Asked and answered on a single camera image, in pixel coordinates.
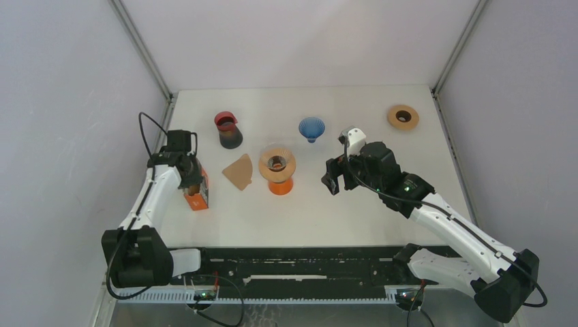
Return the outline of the orange coffee filter box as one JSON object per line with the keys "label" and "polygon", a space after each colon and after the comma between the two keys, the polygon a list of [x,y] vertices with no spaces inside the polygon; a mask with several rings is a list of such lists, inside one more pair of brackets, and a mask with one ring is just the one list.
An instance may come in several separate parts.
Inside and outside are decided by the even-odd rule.
{"label": "orange coffee filter box", "polygon": [[193,211],[202,211],[209,208],[209,184],[204,168],[200,169],[202,180],[183,190],[183,197]]}

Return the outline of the brown paper coffee filter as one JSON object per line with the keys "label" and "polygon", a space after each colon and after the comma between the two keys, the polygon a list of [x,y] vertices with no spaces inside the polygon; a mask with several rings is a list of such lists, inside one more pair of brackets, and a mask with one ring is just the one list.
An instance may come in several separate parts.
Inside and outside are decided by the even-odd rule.
{"label": "brown paper coffee filter", "polygon": [[252,183],[253,164],[248,154],[240,158],[222,170],[222,174],[240,191]]}

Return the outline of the wooden dripper ring holder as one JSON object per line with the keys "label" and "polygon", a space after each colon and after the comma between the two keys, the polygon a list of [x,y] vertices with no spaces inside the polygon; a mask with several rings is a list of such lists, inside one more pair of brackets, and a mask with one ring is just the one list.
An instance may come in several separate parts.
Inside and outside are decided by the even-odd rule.
{"label": "wooden dripper ring holder", "polygon": [[284,183],[296,171],[296,159],[292,151],[284,146],[263,150],[258,169],[263,178],[272,183]]}

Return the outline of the orange glass carafe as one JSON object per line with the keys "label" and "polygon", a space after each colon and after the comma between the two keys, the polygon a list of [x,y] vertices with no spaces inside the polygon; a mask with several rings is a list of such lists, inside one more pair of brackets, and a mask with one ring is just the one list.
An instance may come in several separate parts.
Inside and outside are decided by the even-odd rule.
{"label": "orange glass carafe", "polygon": [[267,170],[269,177],[269,190],[277,195],[283,196],[288,194],[294,185],[292,176],[295,173],[296,165],[294,162],[290,163],[285,170],[281,172],[272,172]]}

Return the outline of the clear glass dripper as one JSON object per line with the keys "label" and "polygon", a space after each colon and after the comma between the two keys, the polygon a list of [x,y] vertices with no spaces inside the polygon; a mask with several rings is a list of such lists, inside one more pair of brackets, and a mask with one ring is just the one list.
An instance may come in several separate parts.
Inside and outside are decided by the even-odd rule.
{"label": "clear glass dripper", "polygon": [[272,172],[281,172],[294,161],[292,151],[282,144],[269,144],[260,152],[260,163]]}

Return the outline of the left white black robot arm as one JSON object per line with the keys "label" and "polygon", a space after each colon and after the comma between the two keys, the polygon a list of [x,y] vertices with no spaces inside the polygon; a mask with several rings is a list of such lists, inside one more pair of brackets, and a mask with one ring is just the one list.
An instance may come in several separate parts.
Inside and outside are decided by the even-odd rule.
{"label": "left white black robot arm", "polygon": [[201,258],[199,249],[171,250],[159,235],[173,193],[204,182],[197,134],[178,129],[166,135],[166,144],[149,156],[144,185],[131,211],[118,228],[102,235],[109,290],[147,290],[184,273],[203,284],[213,275],[212,264]]}

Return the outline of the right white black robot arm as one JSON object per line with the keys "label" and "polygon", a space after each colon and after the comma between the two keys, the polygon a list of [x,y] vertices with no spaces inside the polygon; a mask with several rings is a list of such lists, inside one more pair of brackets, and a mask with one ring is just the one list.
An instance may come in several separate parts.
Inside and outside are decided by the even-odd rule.
{"label": "right white black robot arm", "polygon": [[331,194],[364,187],[398,212],[442,239],[458,258],[444,258],[424,247],[406,245],[394,274],[402,283],[433,281],[472,297],[489,317],[508,323],[521,307],[540,308],[548,300],[538,283],[539,258],[529,249],[515,251],[490,237],[454,210],[435,188],[416,174],[401,170],[383,142],[339,137],[343,153],[326,162],[321,181]]}

